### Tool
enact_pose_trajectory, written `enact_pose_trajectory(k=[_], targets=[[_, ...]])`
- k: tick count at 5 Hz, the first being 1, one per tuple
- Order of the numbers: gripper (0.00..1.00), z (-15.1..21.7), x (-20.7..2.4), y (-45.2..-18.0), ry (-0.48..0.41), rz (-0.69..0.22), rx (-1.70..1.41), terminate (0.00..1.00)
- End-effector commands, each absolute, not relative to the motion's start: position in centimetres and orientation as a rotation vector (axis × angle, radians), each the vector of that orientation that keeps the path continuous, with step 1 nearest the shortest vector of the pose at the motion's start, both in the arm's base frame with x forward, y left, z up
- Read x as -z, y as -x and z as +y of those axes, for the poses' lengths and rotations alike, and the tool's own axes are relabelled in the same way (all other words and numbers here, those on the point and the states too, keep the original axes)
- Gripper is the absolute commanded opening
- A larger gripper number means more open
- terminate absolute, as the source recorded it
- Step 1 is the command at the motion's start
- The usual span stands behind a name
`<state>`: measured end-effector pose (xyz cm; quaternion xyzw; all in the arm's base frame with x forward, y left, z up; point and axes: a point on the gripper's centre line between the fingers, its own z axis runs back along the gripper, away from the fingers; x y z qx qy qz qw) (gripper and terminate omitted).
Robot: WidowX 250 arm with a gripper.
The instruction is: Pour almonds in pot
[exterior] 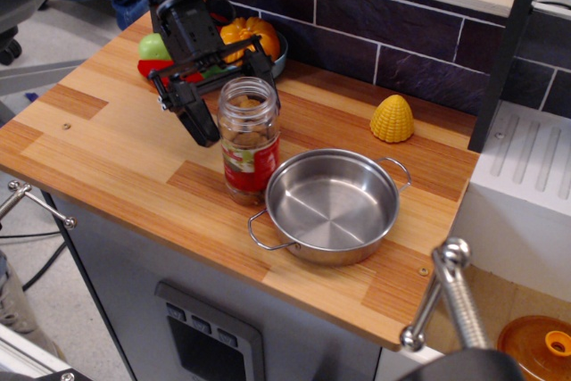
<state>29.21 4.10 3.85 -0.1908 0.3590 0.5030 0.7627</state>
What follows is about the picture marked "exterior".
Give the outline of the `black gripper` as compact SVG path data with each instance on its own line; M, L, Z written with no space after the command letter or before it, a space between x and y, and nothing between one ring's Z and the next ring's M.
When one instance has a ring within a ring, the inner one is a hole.
M257 78L269 84L281 102L272 75L273 62L261 48L257 36L225 45L204 0L164 0L154 11L159 33L174 62L163 70L149 73L165 110L172 110L202 147L219 141L219 130L202 95L223 87L238 77ZM183 78L196 72L219 67L225 72L201 82L189 83Z

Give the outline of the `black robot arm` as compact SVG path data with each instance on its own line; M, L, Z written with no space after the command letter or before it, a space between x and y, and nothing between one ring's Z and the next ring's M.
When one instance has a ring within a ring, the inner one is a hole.
M173 64L151 70L147 78L158 90L163 109L174 112L200 146L219 141L219 130L202 96L232 79L249 76L275 86L272 59L252 35L229 45L212 18L207 0L148 0L153 30Z

